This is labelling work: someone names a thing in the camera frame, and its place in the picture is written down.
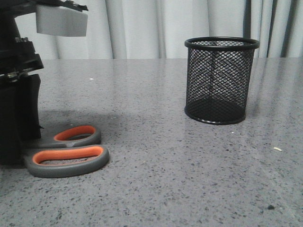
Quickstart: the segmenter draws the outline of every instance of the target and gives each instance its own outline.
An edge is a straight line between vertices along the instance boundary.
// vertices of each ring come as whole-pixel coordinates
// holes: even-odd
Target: curtain
[[[75,0],[87,5],[86,37],[36,33],[35,14],[16,18],[42,59],[186,58],[202,36],[260,40],[255,57],[302,57],[303,0]]]

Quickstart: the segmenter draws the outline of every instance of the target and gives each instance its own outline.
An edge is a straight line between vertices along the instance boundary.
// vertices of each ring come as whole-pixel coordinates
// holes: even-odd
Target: black mesh cup
[[[202,37],[188,47],[185,113],[200,122],[234,124],[245,119],[257,40]]]

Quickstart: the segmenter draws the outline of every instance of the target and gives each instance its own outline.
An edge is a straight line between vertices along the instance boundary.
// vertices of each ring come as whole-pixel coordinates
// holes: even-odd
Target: black device
[[[22,141],[41,138],[38,118],[42,69],[33,43],[20,37],[15,17],[36,12],[37,5],[82,12],[86,6],[60,0],[0,0],[0,163],[21,162]]]

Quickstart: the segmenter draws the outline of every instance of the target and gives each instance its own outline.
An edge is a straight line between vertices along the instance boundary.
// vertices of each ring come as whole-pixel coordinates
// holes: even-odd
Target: scissors
[[[101,131],[91,125],[64,130],[51,138],[27,141],[24,164],[33,176],[59,178],[87,174],[103,167],[109,152],[100,146]],[[43,164],[47,160],[89,158],[68,164]]]

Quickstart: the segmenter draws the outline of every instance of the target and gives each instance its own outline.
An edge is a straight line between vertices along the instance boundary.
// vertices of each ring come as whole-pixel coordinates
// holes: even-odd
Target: table
[[[61,179],[0,166],[0,226],[303,226],[302,58],[255,59],[246,120],[221,126],[184,114],[186,59],[44,65],[42,136],[93,124],[111,158]]]

